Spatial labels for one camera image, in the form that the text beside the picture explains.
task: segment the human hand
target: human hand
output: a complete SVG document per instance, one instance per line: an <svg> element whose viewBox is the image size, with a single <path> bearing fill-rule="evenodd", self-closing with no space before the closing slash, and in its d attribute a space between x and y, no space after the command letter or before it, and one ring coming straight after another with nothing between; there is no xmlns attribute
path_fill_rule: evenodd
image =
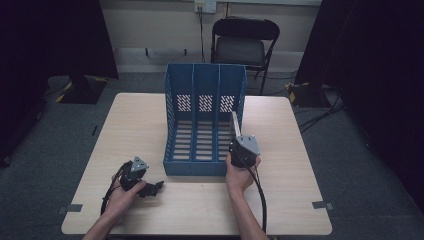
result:
<svg viewBox="0 0 424 240"><path fill-rule="evenodd" d="M228 152L225 158L227 164L227 175L225 181L227 191L230 194L243 194L244 191L253 183L253 177L245 168L238 168L231 164L231 154ZM261 159L256 157L256 163L250 168L253 173L256 173L256 168L259 166Z"/></svg>
<svg viewBox="0 0 424 240"><path fill-rule="evenodd" d="M112 189L113 192L110 195L109 202L106 206L104 214L110 214L114 219L119 219L119 217L129 208L133 202L137 193L146 186L147 182L142 180L138 182L130 190L125 191L122 189L121 184L119 183L119 177L113 183Z"/></svg>

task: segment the white wall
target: white wall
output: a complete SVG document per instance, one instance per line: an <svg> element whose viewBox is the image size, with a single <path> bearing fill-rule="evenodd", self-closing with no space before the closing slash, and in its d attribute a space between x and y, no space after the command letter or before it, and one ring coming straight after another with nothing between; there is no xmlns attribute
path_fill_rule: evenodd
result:
<svg viewBox="0 0 424 240"><path fill-rule="evenodd" d="M201 48L199 16L193 11L193 1L101 0L101 5L115 48ZM312 5L230 3L229 11L231 15L274 21L281 30L275 51L303 52L319 8ZM226 6L217 3L216 14L203 15L205 49L210 48L212 25L225 16Z"/></svg>

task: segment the blue plastic file organizer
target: blue plastic file organizer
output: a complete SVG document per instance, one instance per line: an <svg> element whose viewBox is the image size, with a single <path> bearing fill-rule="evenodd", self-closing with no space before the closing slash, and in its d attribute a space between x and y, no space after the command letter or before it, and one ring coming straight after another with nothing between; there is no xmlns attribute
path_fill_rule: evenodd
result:
<svg viewBox="0 0 424 240"><path fill-rule="evenodd" d="M170 63L165 74L169 176L224 176L231 112L239 125L246 95L241 65Z"/></svg>

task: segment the chair seat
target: chair seat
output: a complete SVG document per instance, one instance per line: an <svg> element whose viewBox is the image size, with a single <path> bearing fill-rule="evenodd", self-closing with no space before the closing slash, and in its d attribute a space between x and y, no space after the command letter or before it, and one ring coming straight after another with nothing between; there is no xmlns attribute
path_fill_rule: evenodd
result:
<svg viewBox="0 0 424 240"><path fill-rule="evenodd" d="M219 37L216 42L216 63L265 66L265 49L260 40Z"/></svg>

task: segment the black curtain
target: black curtain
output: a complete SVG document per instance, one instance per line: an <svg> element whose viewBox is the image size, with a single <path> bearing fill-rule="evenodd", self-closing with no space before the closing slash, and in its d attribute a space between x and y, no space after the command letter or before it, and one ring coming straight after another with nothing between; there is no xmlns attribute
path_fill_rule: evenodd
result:
<svg viewBox="0 0 424 240"><path fill-rule="evenodd" d="M418 0L322 4L296 83L341 89L372 149L424 212L424 5Z"/></svg>
<svg viewBox="0 0 424 240"><path fill-rule="evenodd" d="M118 79L99 1L0 1L1 159L49 77L71 73Z"/></svg>

